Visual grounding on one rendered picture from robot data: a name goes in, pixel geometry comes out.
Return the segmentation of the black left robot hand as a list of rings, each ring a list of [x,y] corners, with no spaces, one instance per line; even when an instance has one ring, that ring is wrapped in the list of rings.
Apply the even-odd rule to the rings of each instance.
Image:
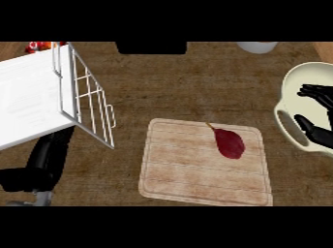
[[[32,148],[23,168],[0,170],[5,192],[51,191],[61,178],[73,127],[42,136]]]

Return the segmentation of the cream pot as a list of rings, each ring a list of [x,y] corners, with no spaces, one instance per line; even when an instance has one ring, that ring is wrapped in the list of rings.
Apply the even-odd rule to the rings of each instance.
[[[300,114],[315,126],[329,130],[326,109],[312,98],[297,95],[304,84],[333,86],[333,64],[307,62],[288,71],[281,83],[279,101],[273,107],[275,122],[284,137],[300,150],[319,152],[333,157],[333,149],[309,140],[306,140],[306,145],[301,145],[287,130],[287,128],[291,128],[298,136],[304,136],[304,132],[294,120],[296,114]]]

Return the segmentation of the pale wooden cutting board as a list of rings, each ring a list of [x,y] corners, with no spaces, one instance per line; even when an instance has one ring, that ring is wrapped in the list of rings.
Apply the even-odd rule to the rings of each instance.
[[[213,129],[235,132],[238,159],[216,148]],[[257,128],[156,118],[150,121],[138,181],[147,198],[210,205],[270,206],[272,194]]]

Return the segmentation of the white flat panel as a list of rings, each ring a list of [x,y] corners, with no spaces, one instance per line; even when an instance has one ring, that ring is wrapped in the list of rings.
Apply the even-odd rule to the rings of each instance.
[[[0,150],[73,125],[70,46],[0,62]]]

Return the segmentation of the white cup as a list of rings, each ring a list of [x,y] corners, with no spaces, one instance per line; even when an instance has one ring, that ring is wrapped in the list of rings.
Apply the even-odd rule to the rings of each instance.
[[[265,54],[273,50],[276,42],[238,42],[237,46],[250,53]]]

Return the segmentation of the red and white item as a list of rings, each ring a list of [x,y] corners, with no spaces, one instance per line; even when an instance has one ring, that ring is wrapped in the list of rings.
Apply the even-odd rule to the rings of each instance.
[[[51,42],[29,42],[27,46],[24,47],[26,53],[35,53],[36,51],[42,51],[45,49],[49,49],[51,47],[55,47],[57,44]]]

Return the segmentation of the black appliance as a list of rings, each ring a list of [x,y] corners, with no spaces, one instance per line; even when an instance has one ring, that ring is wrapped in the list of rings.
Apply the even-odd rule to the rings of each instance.
[[[184,54],[186,51],[185,42],[164,43],[130,43],[116,42],[120,54]]]

